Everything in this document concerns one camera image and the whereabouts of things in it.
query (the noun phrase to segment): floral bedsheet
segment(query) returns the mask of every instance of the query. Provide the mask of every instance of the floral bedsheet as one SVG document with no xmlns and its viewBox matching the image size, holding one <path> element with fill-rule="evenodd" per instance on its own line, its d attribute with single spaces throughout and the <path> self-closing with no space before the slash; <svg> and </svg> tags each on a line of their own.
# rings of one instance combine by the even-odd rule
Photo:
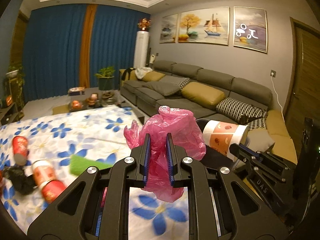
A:
<svg viewBox="0 0 320 240">
<path fill-rule="evenodd" d="M 69 173 L 73 154 L 115 163 L 130 155 L 123 129 L 132 120 L 139 120 L 131 108 L 110 106 L 69 114 L 59 114 L 0 127 L 0 170 L 14 165 L 12 138 L 25 136 L 29 140 L 29 161 L 26 175 L 31 175 L 31 163 L 50 159 L 57 177 L 67 186 L 76 176 Z M 26 233 L 33 220 L 48 206 L 36 189 L 22 196 L 5 180 L 1 201 L 17 225 Z M 188 194 L 174 203 L 157 200 L 150 192 L 137 188 L 130 190 L 129 239 L 188 239 Z"/>
</svg>

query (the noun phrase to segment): blue curtain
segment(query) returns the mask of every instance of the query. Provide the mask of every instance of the blue curtain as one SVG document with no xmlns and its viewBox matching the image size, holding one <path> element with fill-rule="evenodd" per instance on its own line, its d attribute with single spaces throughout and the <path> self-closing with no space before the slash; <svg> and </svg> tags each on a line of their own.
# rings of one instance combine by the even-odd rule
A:
<svg viewBox="0 0 320 240">
<path fill-rule="evenodd" d="M 133 66 L 137 24 L 149 14 L 131 9 L 99 5 L 97 8 L 90 49 L 90 86 L 97 87 L 94 76 L 99 69 L 114 66 L 115 89 L 118 88 L 119 69 Z"/>
<path fill-rule="evenodd" d="M 79 56 L 86 4 L 33 10 L 22 64 L 26 101 L 62 96 L 79 84 Z"/>
</svg>

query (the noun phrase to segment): power outlet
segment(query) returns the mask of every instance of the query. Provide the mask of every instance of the power outlet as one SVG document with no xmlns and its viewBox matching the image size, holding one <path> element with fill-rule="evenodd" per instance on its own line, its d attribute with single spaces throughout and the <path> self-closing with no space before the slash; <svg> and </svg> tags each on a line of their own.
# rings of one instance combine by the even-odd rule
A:
<svg viewBox="0 0 320 240">
<path fill-rule="evenodd" d="M 276 77 L 276 71 L 271 70 L 271 72 L 270 72 L 270 76 L 272 76 L 272 77 Z"/>
</svg>

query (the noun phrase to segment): soda can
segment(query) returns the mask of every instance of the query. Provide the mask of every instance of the soda can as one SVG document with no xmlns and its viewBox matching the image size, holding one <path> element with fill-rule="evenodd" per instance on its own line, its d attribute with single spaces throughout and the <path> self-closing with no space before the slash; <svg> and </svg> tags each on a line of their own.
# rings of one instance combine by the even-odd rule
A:
<svg viewBox="0 0 320 240">
<path fill-rule="evenodd" d="M 24 136 L 16 136 L 12 139 L 13 158 L 17 165 L 24 166 L 28 160 L 28 139 Z"/>
<path fill-rule="evenodd" d="M 33 178 L 39 189 L 46 185 L 45 182 L 57 179 L 52 163 L 48 160 L 38 160 L 32 164 Z"/>
<path fill-rule="evenodd" d="M 60 180 L 51 180 L 41 189 L 41 194 L 47 203 L 51 204 L 67 187 Z"/>
</svg>

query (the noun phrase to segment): sailboat painting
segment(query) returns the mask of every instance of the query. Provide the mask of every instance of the sailboat painting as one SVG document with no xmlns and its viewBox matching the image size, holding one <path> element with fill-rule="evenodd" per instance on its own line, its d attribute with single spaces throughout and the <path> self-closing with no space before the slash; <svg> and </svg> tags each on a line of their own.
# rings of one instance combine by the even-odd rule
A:
<svg viewBox="0 0 320 240">
<path fill-rule="evenodd" d="M 188 11 L 181 14 L 178 42 L 228 45 L 229 7 Z"/>
<path fill-rule="evenodd" d="M 266 10 L 234 7 L 233 46 L 267 53 L 268 27 Z"/>
<path fill-rule="evenodd" d="M 178 14 L 169 15 L 162 18 L 160 43 L 175 42 L 177 32 Z"/>
</svg>

